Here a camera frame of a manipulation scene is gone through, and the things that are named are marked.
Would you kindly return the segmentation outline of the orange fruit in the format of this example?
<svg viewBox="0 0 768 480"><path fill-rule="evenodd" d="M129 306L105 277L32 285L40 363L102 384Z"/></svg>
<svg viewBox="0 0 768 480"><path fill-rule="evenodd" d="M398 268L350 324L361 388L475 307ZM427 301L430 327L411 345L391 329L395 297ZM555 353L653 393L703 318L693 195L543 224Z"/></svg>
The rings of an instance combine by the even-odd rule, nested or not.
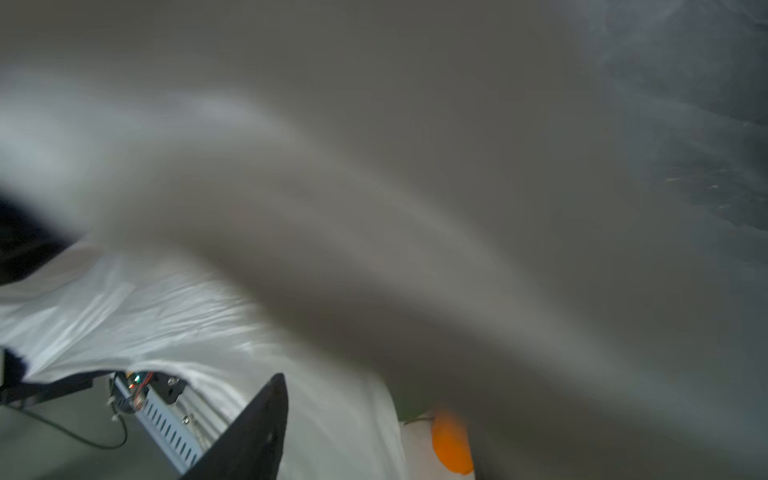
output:
<svg viewBox="0 0 768 480"><path fill-rule="evenodd" d="M466 423L449 410L435 410L431 425L433 450L450 472L468 475L474 472Z"/></svg>

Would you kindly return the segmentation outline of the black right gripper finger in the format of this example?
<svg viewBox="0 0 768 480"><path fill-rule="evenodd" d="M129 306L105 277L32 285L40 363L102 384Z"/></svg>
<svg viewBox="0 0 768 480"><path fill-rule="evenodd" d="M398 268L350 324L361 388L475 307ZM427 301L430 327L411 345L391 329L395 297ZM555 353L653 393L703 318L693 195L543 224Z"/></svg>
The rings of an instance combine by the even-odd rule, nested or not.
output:
<svg viewBox="0 0 768 480"><path fill-rule="evenodd" d="M289 409L285 377L274 375L182 480L275 480Z"/></svg>

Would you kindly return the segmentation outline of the white plastic bag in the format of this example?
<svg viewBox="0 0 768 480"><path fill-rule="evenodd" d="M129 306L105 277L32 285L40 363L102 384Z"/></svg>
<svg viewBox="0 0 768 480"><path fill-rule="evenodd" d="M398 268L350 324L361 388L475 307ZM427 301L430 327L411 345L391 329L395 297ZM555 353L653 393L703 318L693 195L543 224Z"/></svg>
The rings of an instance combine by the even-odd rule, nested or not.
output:
<svg viewBox="0 0 768 480"><path fill-rule="evenodd" d="M508 477L767 475L763 1L5 1L1 188Z"/></svg>

